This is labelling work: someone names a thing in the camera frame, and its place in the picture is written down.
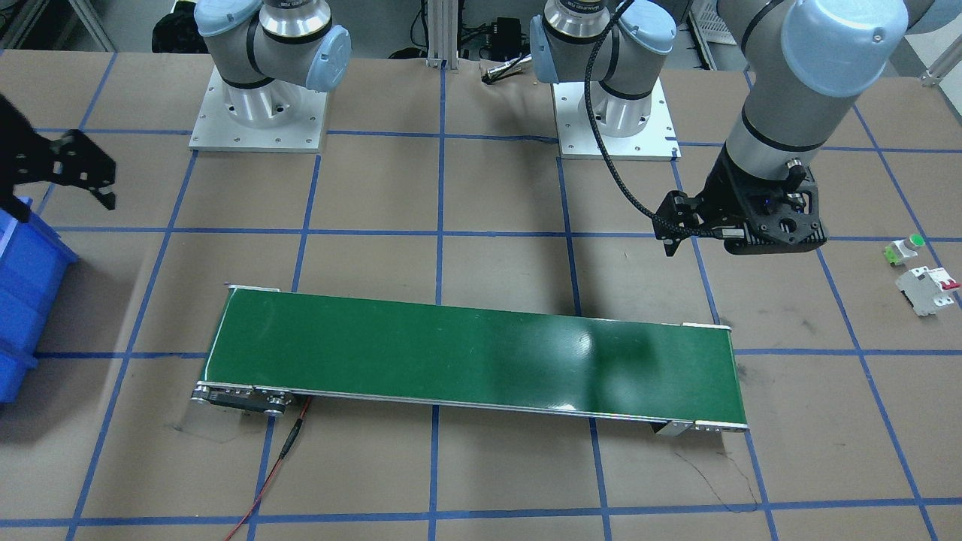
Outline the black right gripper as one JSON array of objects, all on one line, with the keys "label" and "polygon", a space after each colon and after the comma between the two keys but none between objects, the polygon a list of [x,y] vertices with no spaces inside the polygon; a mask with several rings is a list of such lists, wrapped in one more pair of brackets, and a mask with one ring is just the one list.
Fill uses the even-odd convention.
[{"label": "black right gripper", "polygon": [[1,181],[1,209],[19,223],[29,223],[32,210],[14,195],[14,186],[27,183],[86,189],[104,208],[116,209],[116,161],[80,130],[57,140],[38,134],[6,96],[1,96]]}]

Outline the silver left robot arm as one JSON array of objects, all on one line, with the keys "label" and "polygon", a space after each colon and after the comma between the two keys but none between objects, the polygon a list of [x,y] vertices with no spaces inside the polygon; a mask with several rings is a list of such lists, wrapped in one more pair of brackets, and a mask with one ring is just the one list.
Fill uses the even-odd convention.
[{"label": "silver left robot arm", "polygon": [[810,165],[904,35],[955,20],[958,1],[718,1],[718,15],[755,72],[704,188],[672,191],[652,211],[616,172],[604,136],[645,127],[676,21],[650,1],[549,1],[529,29],[543,83],[577,83],[581,116],[622,194],[652,220],[673,256],[688,237],[732,255],[806,252],[827,243]]}]

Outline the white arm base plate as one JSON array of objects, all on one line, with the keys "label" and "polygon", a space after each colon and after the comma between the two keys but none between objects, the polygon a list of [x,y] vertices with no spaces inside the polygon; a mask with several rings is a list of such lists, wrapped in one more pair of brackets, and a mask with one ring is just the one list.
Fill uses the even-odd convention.
[{"label": "white arm base plate", "polygon": [[[563,159],[602,159],[586,110],[583,83],[553,83],[559,152]],[[602,141],[614,160],[670,161],[681,156],[662,80],[652,93],[631,101],[591,83],[592,110]]]},{"label": "white arm base plate", "polygon": [[214,68],[189,148],[200,152],[322,150],[330,95],[274,81],[258,89],[228,85]]}]

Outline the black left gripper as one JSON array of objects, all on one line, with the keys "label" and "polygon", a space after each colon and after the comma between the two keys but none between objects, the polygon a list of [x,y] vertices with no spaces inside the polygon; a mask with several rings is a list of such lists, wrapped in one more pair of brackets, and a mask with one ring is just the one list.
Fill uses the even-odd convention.
[{"label": "black left gripper", "polygon": [[[664,196],[652,220],[655,236],[667,257],[674,257],[682,241],[694,236],[682,229],[708,231],[725,244],[763,244],[755,227],[763,195],[763,179],[739,167],[724,144],[700,194],[691,198],[676,189]],[[757,199],[752,203],[750,198]]]}]

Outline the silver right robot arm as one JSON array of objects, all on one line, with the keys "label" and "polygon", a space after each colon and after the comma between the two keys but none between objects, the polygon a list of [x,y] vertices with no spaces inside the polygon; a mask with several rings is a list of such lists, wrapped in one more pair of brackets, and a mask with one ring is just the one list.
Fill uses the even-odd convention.
[{"label": "silver right robot arm", "polygon": [[[197,30],[214,70],[190,134],[207,152],[316,152],[328,95],[346,75],[349,32],[325,1],[200,1]],[[38,134],[1,100],[2,211],[27,223],[30,206],[17,185],[48,182],[85,189],[116,208],[114,161],[92,138],[69,130],[55,140]]]}]

